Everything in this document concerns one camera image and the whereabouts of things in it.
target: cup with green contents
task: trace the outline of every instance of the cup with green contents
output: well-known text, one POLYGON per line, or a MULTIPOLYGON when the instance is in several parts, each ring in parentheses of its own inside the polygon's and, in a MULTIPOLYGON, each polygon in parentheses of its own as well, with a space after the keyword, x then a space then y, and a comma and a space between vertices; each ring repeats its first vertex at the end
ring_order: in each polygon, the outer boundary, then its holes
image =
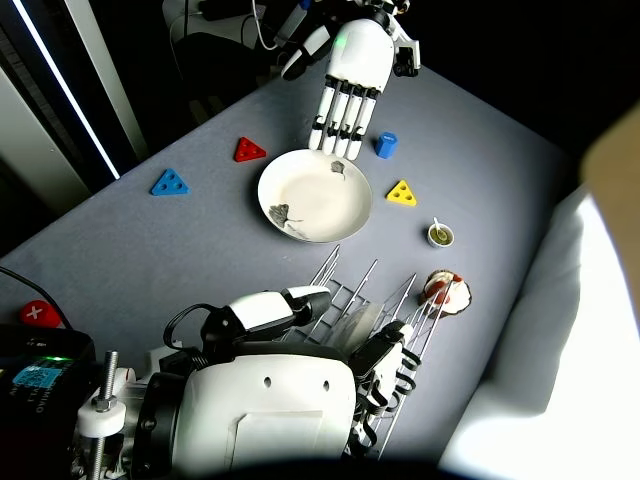
POLYGON ((453 245, 453 230, 443 223, 435 221, 433 225, 429 227, 427 232, 427 240, 432 247, 435 248, 447 248, 453 245))

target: yellow triangle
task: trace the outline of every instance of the yellow triangle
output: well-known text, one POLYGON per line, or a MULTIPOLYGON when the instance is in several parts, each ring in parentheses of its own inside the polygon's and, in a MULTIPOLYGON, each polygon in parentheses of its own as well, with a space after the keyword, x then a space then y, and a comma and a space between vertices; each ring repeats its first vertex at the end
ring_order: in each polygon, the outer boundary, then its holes
POLYGON ((387 195, 387 200, 390 202, 401 203, 402 205, 409 205, 415 207, 418 204, 416 196, 413 194, 409 185, 405 180, 400 180, 398 184, 393 187, 387 195))

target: small white bowl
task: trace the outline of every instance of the small white bowl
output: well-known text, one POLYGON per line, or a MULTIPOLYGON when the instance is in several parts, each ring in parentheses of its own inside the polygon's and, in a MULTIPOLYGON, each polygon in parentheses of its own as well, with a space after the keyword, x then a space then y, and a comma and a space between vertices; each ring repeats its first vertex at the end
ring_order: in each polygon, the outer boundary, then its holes
POLYGON ((434 223, 433 225, 431 225, 429 227, 429 230, 427 231, 427 240, 429 241, 429 244, 432 247, 435 248, 447 248, 450 247, 451 245, 453 245, 453 241, 455 240, 455 237, 453 235, 453 230, 451 230, 451 228, 443 223, 440 224, 440 230, 444 230, 444 232, 447 234, 447 237, 449 237, 451 239, 451 241, 445 245, 440 244, 438 242, 436 242, 433 238, 431 238, 431 233, 434 232, 436 229, 436 224, 434 223))

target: red button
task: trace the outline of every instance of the red button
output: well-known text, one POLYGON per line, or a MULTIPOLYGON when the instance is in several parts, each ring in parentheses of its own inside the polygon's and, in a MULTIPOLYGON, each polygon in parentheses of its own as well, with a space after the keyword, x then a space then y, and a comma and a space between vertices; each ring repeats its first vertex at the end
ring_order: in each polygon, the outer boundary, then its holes
POLYGON ((34 300, 20 310, 20 321, 34 327, 56 328, 60 325, 60 316, 55 309, 44 300, 34 300))

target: gray table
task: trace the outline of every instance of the gray table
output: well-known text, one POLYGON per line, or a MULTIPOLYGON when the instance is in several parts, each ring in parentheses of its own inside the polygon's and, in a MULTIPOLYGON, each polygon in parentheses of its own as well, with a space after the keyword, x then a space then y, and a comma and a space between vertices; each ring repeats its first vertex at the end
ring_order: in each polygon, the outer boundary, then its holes
MULTIPOLYGON (((297 242, 263 218, 256 185, 270 159, 304 148, 323 85, 324 65, 303 78, 277 80, 225 110, 129 172, 2 260, 43 285, 98 354, 120 350, 142 366, 161 344, 176 312, 196 302, 224 305, 265 289, 305 284, 333 245, 297 242), (240 136, 268 152, 242 164, 232 156, 240 136), (174 168, 189 195, 153 197, 149 189, 174 168)), ((357 164, 374 192, 371 219, 342 243, 336 278, 355 284, 375 258, 363 292, 381 301, 412 272, 422 284, 449 268, 467 279, 473 305, 435 333, 418 390, 405 405, 387 456, 437 459, 474 391, 546 228, 566 159, 527 128, 423 68, 418 78, 392 77, 357 164), (392 159, 372 142, 393 131, 392 159), (385 194, 406 179, 415 208, 385 194), (424 237, 438 216, 455 230, 452 248, 424 237)), ((0 278, 0 319, 34 298, 0 278)), ((197 340, 198 318, 180 338, 197 340)))

